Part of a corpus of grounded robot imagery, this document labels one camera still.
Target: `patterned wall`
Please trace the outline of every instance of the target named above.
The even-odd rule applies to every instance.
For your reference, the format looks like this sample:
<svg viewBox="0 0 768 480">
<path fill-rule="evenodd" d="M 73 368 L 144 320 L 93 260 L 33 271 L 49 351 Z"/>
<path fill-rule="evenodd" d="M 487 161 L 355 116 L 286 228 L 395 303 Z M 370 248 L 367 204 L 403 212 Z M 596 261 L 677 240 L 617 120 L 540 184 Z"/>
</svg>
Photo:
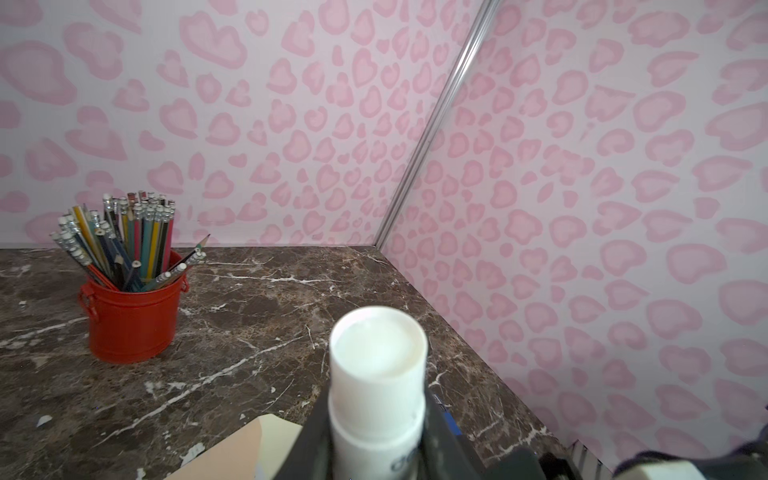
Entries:
<svg viewBox="0 0 768 480">
<path fill-rule="evenodd" d="M 768 422 L 766 7 L 507 2 L 386 246 L 610 467 Z"/>
<path fill-rule="evenodd" d="M 371 243 L 479 3 L 0 2 L 0 245 L 140 188 L 184 242 Z"/>
</svg>

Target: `marble table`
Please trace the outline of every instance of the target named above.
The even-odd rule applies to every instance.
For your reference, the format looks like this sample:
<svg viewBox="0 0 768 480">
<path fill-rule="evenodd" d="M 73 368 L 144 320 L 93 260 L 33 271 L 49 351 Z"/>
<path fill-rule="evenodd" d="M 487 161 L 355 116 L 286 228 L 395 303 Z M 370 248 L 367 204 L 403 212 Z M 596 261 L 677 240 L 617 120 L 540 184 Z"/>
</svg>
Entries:
<svg viewBox="0 0 768 480">
<path fill-rule="evenodd" d="M 303 423 L 328 381 L 336 319 L 379 304 L 429 336 L 430 388 L 488 465 L 557 439 L 372 247 L 207 249 L 177 334 L 147 362 L 88 350 L 60 250 L 0 250 L 0 478 L 164 478 L 201 448 L 273 413 Z"/>
</svg>

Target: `glue stick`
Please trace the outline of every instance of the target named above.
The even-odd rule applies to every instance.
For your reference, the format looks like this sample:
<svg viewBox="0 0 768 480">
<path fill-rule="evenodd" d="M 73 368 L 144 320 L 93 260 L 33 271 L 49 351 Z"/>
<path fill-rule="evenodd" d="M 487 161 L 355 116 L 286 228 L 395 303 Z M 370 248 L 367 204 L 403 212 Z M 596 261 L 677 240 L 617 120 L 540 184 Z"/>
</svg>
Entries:
<svg viewBox="0 0 768 480">
<path fill-rule="evenodd" d="M 334 480 L 410 480 L 424 428 L 427 336 L 406 313 L 366 306 L 329 342 Z"/>
</svg>

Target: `beige paper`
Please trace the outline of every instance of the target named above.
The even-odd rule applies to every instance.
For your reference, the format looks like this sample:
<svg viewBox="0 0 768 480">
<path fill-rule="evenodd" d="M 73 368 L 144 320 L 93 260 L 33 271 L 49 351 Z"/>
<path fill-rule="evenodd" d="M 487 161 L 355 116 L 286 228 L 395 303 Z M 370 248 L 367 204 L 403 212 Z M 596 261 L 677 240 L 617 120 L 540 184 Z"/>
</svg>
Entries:
<svg viewBox="0 0 768 480">
<path fill-rule="evenodd" d="M 288 456 L 301 425 L 272 414 L 242 429 L 179 468 L 168 480 L 271 480 Z"/>
</svg>

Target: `red bucket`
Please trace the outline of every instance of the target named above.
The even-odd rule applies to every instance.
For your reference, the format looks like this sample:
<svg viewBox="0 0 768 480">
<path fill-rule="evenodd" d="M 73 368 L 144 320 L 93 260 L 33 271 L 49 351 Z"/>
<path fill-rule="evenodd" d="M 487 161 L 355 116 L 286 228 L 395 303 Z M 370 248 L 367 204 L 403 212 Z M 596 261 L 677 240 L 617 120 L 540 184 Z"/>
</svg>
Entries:
<svg viewBox="0 0 768 480">
<path fill-rule="evenodd" d="M 170 264 L 181 256 L 170 252 Z M 78 300 L 91 317 L 91 352 L 109 363 L 143 362 L 165 350 L 176 333 L 181 292 L 189 291 L 187 274 L 146 293 L 108 290 L 90 277 Z"/>
</svg>

